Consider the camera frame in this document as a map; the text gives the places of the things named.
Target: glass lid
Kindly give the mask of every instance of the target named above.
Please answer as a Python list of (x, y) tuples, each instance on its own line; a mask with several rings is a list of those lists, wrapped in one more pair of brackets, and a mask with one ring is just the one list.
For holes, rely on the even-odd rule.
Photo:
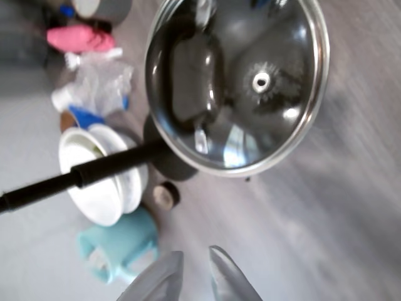
[(330, 51), (315, 0), (165, 1), (150, 37), (153, 118), (195, 168), (261, 172), (296, 146), (316, 116)]

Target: white dish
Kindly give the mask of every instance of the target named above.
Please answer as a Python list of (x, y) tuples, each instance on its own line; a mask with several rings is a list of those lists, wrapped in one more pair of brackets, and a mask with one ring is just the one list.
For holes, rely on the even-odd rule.
[[(61, 136), (59, 145), (60, 168), (69, 173), (72, 166), (101, 157), (103, 146), (87, 131), (71, 128)], [(123, 213), (123, 202), (117, 188), (117, 180), (109, 177), (83, 189), (68, 190), (78, 209), (92, 222), (111, 226)]]
[[(102, 124), (95, 124), (89, 128), (89, 133), (102, 143), (108, 155), (125, 151), (137, 146), (127, 136), (116, 133), (111, 128)], [(138, 208), (142, 193), (148, 183), (148, 167), (146, 164), (134, 167), (127, 172), (118, 175), (122, 183), (121, 195), (124, 200), (124, 213), (131, 213)]]

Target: silver pointed object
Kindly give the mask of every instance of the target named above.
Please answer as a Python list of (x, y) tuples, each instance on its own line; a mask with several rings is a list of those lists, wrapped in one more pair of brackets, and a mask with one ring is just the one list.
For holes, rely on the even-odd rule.
[(216, 301), (262, 301), (234, 260), (219, 246), (209, 247)]

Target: plastic bag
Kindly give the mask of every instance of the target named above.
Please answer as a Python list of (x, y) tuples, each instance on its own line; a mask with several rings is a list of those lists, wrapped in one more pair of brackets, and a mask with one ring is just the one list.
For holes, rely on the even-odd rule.
[(99, 116), (123, 110), (131, 91), (133, 67), (121, 61), (87, 63), (78, 70), (75, 93), (81, 107)]
[(82, 64), (74, 82), (53, 92), (53, 105), (59, 112), (73, 105), (101, 117), (124, 110), (133, 71), (133, 66), (115, 60)]

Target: gray pot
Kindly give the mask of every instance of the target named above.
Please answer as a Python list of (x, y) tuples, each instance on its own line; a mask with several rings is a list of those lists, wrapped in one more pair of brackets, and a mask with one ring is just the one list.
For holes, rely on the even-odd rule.
[(72, 3), (81, 18), (117, 25), (128, 16), (132, 0), (72, 0)]

